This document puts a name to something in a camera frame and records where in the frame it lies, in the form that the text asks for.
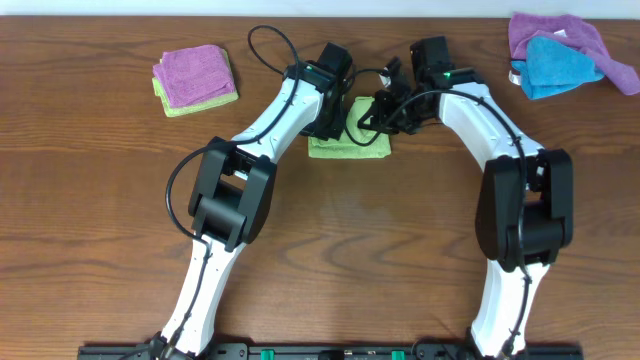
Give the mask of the light green microfiber cloth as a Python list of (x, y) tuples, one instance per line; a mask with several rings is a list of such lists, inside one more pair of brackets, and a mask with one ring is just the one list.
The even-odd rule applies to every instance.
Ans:
[[(369, 142), (375, 131), (358, 127), (358, 121), (365, 115), (374, 102), (373, 97), (356, 97), (347, 116), (346, 130), (359, 143)], [(379, 135), (376, 140), (366, 146), (354, 143), (344, 132), (339, 140), (308, 139), (308, 156), (316, 159), (382, 159), (391, 154), (390, 139), (387, 134)]]

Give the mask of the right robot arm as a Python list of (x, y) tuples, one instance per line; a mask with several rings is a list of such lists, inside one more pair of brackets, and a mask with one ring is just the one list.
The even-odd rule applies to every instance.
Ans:
[(410, 47), (415, 82), (399, 59), (358, 120), (376, 134), (414, 134), (437, 119), (463, 142), (483, 176), (475, 234), (487, 259), (479, 311), (464, 343), (429, 343), (437, 359), (566, 359), (577, 350), (528, 350), (525, 328), (541, 280), (573, 234), (573, 167), (562, 149), (530, 139), (499, 108), (483, 78), (451, 61), (443, 36)]

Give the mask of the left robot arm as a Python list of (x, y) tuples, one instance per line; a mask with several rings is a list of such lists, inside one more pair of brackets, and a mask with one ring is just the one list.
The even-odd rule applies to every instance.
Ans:
[(193, 247), (170, 320), (149, 346), (152, 359), (195, 359), (214, 335), (231, 269), (269, 214), (277, 163), (299, 136), (338, 138), (341, 93), (352, 65), (348, 50), (327, 43), (315, 61), (288, 66), (278, 95), (243, 132), (212, 139), (188, 204)]

